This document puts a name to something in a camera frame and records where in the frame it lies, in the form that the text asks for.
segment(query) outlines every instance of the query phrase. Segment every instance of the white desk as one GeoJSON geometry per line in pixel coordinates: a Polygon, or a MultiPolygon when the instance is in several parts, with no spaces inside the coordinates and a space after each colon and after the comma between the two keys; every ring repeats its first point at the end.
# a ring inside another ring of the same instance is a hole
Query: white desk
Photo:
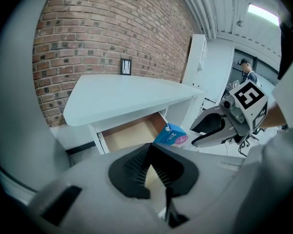
{"type": "Polygon", "coordinates": [[[84,75],[72,91],[63,116],[70,126],[88,124],[99,152],[105,154],[152,142],[166,122],[188,130],[205,94],[157,78],[84,75]]]}

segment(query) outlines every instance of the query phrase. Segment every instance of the open drawer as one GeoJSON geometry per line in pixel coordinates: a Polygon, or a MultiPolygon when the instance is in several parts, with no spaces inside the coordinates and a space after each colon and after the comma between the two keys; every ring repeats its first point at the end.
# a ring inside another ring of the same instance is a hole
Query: open drawer
{"type": "Polygon", "coordinates": [[[98,133],[104,153],[153,142],[167,121],[159,113],[128,122],[98,133]]]}

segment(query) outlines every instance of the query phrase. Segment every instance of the ceiling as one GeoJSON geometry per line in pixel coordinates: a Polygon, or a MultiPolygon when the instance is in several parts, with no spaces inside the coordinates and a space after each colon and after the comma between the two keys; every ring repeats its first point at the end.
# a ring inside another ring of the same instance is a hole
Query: ceiling
{"type": "Polygon", "coordinates": [[[278,70],[281,58],[280,29],[275,24],[247,12],[249,4],[278,15],[276,0],[185,0],[207,39],[224,38],[246,52],[259,52],[263,61],[278,70]]]}

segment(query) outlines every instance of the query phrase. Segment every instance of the desk leg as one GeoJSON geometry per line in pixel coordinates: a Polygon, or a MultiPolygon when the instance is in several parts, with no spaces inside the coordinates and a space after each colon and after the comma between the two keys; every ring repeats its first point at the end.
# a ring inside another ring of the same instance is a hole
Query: desk leg
{"type": "Polygon", "coordinates": [[[89,127],[89,130],[90,130],[91,136],[92,136],[92,138],[94,140],[94,143],[96,144],[96,146],[97,146],[97,148],[99,150],[99,153],[101,155],[105,154],[105,152],[103,151],[101,142],[100,142],[100,140],[98,138],[98,134],[97,134],[97,131],[95,129],[94,123],[88,124],[88,127],[89,127]]]}

